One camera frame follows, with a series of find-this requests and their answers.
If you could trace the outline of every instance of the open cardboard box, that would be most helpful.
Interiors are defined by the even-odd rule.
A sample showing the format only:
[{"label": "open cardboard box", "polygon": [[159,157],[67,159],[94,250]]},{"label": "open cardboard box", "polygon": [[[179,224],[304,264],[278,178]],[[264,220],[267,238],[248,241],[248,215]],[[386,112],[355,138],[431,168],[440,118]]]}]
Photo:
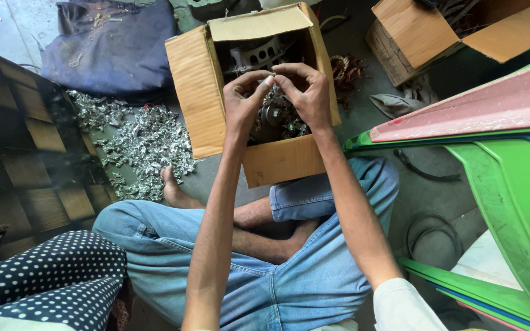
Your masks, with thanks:
[{"label": "open cardboard box", "polygon": [[530,0],[481,0],[469,13],[483,29],[462,40],[437,9],[415,0],[381,0],[365,40],[398,86],[464,45],[504,63],[530,49]]},{"label": "open cardboard box", "polygon": [[[224,77],[218,43],[247,41],[296,31],[305,63],[324,73],[330,87],[330,115],[340,125],[330,60],[316,16],[305,3],[214,19],[165,42],[194,158],[222,153],[225,138]],[[325,172],[312,135],[247,147],[243,160],[249,188]]]}]

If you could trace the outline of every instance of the forearm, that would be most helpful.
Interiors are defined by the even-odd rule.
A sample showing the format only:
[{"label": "forearm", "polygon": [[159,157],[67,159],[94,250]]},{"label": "forearm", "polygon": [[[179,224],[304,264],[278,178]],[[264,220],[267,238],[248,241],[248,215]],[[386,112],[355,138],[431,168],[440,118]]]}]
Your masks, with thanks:
[{"label": "forearm", "polygon": [[374,290],[388,279],[401,277],[378,216],[343,155],[332,128],[313,135],[328,173],[345,242],[357,267]]},{"label": "forearm", "polygon": [[186,319],[182,326],[184,330],[187,328],[210,330],[214,326],[197,323],[200,320],[220,319],[220,306],[230,273],[234,196],[245,151],[246,145],[239,143],[237,138],[226,137],[216,179],[191,255],[187,278],[186,314],[189,307],[195,306],[195,311],[214,316],[199,320]]}]

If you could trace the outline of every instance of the gray floor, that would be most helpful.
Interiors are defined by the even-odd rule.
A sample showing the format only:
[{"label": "gray floor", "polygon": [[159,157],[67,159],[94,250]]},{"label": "gray floor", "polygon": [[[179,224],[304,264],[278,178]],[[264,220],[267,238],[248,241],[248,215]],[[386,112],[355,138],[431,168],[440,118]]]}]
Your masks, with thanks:
[{"label": "gray floor", "polygon": [[[179,24],[183,31],[188,31],[201,24],[201,22],[191,18],[185,0],[172,0],[171,2],[180,19]],[[352,15],[349,22],[325,35],[328,54],[350,53],[356,58],[366,59],[369,66],[365,70],[365,75],[372,77],[357,81],[357,90],[348,94],[350,98],[349,111],[343,112],[341,110],[343,125],[335,129],[341,141],[388,120],[388,117],[372,105],[368,98],[369,95],[378,93],[400,94],[387,79],[386,74],[363,40],[365,32],[375,20],[370,8],[376,2],[375,0],[327,1],[321,11],[321,20],[332,15],[341,15],[345,10],[347,15]],[[18,64],[40,66],[40,54],[36,40],[45,47],[57,35],[55,1],[0,0],[1,56]],[[446,98],[491,79],[501,77],[528,63],[530,63],[530,51],[507,64],[500,65],[467,48],[435,65],[429,71],[429,75],[433,89],[441,98]],[[168,106],[180,111],[175,96],[168,103]],[[461,163],[441,147],[407,148],[405,153],[416,167],[427,173],[434,175],[460,173],[462,174],[462,181],[437,183],[419,177],[404,167],[394,157],[392,150],[361,153],[385,156],[399,170],[401,189],[394,204],[389,231],[389,241],[394,254],[397,257],[408,255],[405,247],[406,230],[411,220],[422,214],[438,214],[448,220],[453,220],[453,224],[459,231],[465,248],[467,248],[485,231],[486,227],[467,184]],[[199,162],[196,171],[184,178],[185,182],[181,185],[183,190],[206,202],[214,182],[219,160],[220,157],[217,155]],[[124,173],[127,180],[132,180],[131,170],[123,167],[120,171]],[[265,197],[268,192],[269,186],[249,190],[244,175],[241,173],[236,194],[236,205],[240,206]],[[429,221],[421,227],[427,225],[431,225],[431,222]],[[418,245],[416,252],[418,260],[442,268],[451,268],[456,261],[450,239],[439,233],[431,234],[423,240]],[[431,286],[414,277],[410,280],[433,308],[438,309],[451,305],[450,300],[439,295]],[[360,330],[374,330],[371,297],[366,300],[357,313],[356,321],[360,325]],[[457,327],[454,324],[447,325],[450,325],[451,329]],[[140,300],[137,301],[128,330],[160,329],[171,329],[171,327],[148,305]]]}]

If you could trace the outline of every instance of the red wire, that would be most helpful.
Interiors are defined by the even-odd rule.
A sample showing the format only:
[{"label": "red wire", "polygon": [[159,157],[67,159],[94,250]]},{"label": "red wire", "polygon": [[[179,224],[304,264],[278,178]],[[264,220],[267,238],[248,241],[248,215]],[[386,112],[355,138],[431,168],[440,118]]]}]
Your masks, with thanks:
[{"label": "red wire", "polygon": [[152,104],[152,103],[150,103],[150,102],[148,102],[148,103],[144,104],[144,107],[143,107],[143,108],[144,108],[144,110],[146,110],[146,111],[147,111],[147,113],[150,113],[150,111],[148,111],[148,109],[147,109],[147,106],[148,106],[148,105],[151,105],[151,106],[153,106],[153,107],[155,107],[156,105],[155,105],[155,104]]},{"label": "red wire", "polygon": [[316,18],[318,18],[318,16],[320,16],[320,10],[322,9],[322,3],[324,1],[325,0],[320,0],[320,4],[318,4],[318,8],[316,8]]}]

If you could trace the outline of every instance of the denim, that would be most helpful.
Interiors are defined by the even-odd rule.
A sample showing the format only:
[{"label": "denim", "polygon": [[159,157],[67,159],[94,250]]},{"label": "denim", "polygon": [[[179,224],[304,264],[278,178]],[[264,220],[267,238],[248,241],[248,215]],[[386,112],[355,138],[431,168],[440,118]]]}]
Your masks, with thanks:
[{"label": "denim", "polygon": [[[349,160],[387,233],[398,172],[384,158]],[[371,291],[345,244],[326,174],[271,187],[276,222],[329,215],[304,246],[280,265],[232,253],[222,302],[222,330],[312,330],[352,318]],[[138,296],[175,326],[183,319],[187,272],[204,210],[150,201],[104,209],[92,231],[123,247]]]}]

